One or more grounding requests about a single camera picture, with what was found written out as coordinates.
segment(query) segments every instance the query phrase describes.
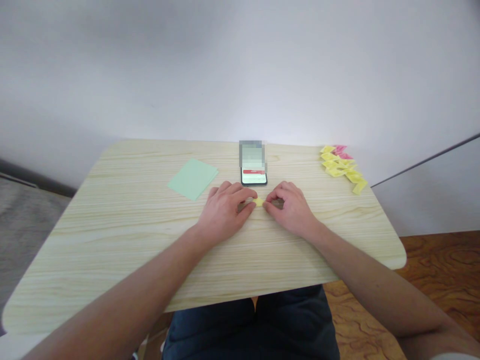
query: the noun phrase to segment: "forearm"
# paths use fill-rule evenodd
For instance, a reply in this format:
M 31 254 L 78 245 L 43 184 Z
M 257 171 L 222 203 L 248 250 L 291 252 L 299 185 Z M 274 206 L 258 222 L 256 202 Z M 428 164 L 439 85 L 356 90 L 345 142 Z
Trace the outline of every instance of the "forearm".
M 428 297 L 394 271 L 319 223 L 307 239 L 352 294 L 395 337 L 431 332 L 449 321 Z
M 25 359 L 128 359 L 210 249 L 192 227 L 52 332 Z

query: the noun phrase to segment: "gray carpet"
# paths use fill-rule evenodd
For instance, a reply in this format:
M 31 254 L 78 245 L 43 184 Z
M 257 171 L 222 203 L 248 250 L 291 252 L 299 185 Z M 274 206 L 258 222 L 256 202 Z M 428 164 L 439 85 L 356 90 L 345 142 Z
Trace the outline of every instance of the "gray carpet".
M 0 314 L 70 200 L 0 178 Z

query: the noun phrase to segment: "dark jeans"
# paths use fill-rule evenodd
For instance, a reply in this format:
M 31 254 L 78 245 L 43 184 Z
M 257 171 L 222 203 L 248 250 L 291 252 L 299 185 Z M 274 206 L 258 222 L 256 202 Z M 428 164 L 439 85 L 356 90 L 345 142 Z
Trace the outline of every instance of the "dark jeans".
M 173 315 L 163 359 L 340 359 L 322 285 Z

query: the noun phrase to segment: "left hand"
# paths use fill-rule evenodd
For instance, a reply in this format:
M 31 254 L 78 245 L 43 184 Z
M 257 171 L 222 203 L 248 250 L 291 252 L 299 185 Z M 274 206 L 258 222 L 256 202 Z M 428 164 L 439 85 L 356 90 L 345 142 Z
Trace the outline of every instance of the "left hand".
M 257 206 L 251 202 L 238 212 L 239 204 L 248 198 L 257 197 L 256 191 L 243 187 L 239 182 L 232 185 L 229 181 L 224 181 L 220 187 L 212 187 L 195 225 L 201 237 L 213 246 L 231 238 L 242 228 Z

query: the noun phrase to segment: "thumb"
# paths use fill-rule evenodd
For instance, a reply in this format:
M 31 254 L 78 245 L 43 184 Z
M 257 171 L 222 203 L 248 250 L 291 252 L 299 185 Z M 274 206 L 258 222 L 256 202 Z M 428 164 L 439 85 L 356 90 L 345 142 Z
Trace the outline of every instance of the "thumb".
M 265 211 L 269 213 L 276 221 L 279 220 L 280 216 L 282 215 L 282 210 L 273 205 L 271 202 L 266 201 L 263 203 L 263 207 L 265 208 Z
M 243 226 L 243 224 L 247 221 L 249 216 L 254 211 L 255 207 L 257 206 L 256 203 L 250 202 L 247 206 L 245 206 L 236 216 L 236 220 Z

